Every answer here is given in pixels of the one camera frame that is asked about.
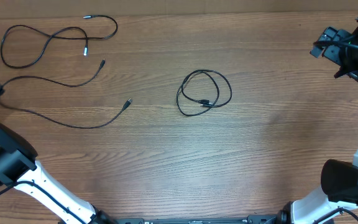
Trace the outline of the black cable long thin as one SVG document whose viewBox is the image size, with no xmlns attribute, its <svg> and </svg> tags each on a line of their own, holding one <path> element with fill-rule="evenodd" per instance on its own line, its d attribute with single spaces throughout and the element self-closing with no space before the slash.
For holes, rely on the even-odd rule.
<svg viewBox="0 0 358 224">
<path fill-rule="evenodd" d="M 89 82 L 93 81 L 99 74 L 99 72 L 102 70 L 102 68 L 104 67 L 106 63 L 106 60 L 105 59 L 102 59 L 101 63 L 99 64 L 99 67 L 96 71 L 96 73 L 87 81 L 83 82 L 83 83 L 80 83 L 80 84 L 76 84 L 76 85 L 69 85 L 69 84 L 66 84 L 66 83 L 62 83 L 62 82 L 58 82 L 56 80 L 52 80 L 52 79 L 49 79 L 49 78 L 45 78 L 45 77 L 40 77 L 40 76 L 34 76 L 34 75 L 23 75 L 23 76 L 17 76 L 17 77 L 14 77 L 14 78 L 11 78 L 9 79 L 8 81 L 4 82 L 2 85 L 1 85 L 1 88 L 4 88 L 6 85 L 10 84 L 11 82 L 13 81 L 16 81 L 16 80 L 20 80 L 20 79 L 37 79 L 37 80 L 43 80 L 43 81 L 46 81 L 46 82 L 50 82 L 50 83 L 54 83 L 54 84 L 57 84 L 57 85 L 61 85 L 61 86 L 64 86 L 64 87 L 68 87 L 68 88 L 78 88 L 78 87 L 81 87 L 81 86 L 85 86 L 86 84 L 88 84 Z M 10 109 L 10 110 L 15 110 L 15 111 L 21 111 L 21 112 L 26 112 L 26 113 L 30 113 L 30 114 L 33 114 L 33 115 L 36 115 L 38 117 L 41 117 L 43 119 L 46 119 L 48 121 L 51 121 L 55 124 L 58 124 L 60 126 L 64 126 L 64 127 L 68 127 L 68 128 L 73 128 L 73 129 L 98 129 L 98 128 L 103 128 L 111 123 L 113 123 L 126 109 L 128 109 L 128 107 L 130 107 L 130 105 L 132 104 L 132 99 L 129 98 L 128 100 L 126 100 L 126 102 L 123 104 L 122 108 L 120 109 L 120 111 L 117 113 L 117 115 L 115 115 L 113 118 L 111 118 L 109 121 L 103 123 L 103 124 L 100 124 L 100 125 L 97 125 L 97 126 L 74 126 L 74 125 L 70 125 L 70 124 L 66 124 L 66 123 L 62 123 L 62 122 L 59 122 L 57 120 L 54 120 L 52 118 L 49 118 L 43 114 L 40 114 L 40 113 L 37 113 L 35 111 L 32 111 L 32 110 L 28 110 L 28 109 L 23 109 L 23 108 L 16 108 L 16 107 L 13 107 L 13 106 L 9 106 L 9 105 L 6 105 L 4 103 L 1 102 L 0 100 L 0 105 L 6 109 Z"/>
</svg>

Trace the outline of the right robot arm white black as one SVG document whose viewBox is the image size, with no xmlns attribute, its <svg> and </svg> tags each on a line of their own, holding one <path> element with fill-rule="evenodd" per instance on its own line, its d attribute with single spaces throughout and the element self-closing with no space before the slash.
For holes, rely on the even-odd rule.
<svg viewBox="0 0 358 224">
<path fill-rule="evenodd" d="M 358 83 L 358 26 L 353 32 L 327 27 L 310 53 L 337 64 L 335 78 L 347 76 Z M 333 223 L 334 217 L 343 213 L 358 222 L 355 209 L 358 209 L 358 148 L 350 162 L 327 160 L 316 189 L 302 199 L 288 202 L 276 215 L 260 218 L 259 222 Z"/>
</svg>

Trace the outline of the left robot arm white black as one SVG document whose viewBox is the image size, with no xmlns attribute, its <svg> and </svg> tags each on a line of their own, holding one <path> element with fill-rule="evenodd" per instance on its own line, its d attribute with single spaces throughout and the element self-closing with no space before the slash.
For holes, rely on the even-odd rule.
<svg viewBox="0 0 358 224">
<path fill-rule="evenodd" d="M 0 96 L 4 93 L 0 85 Z M 56 181 L 36 159 L 22 136 L 0 123 L 0 186 L 30 195 L 61 218 L 60 223 L 114 223 L 106 213 L 78 198 Z"/>
</svg>

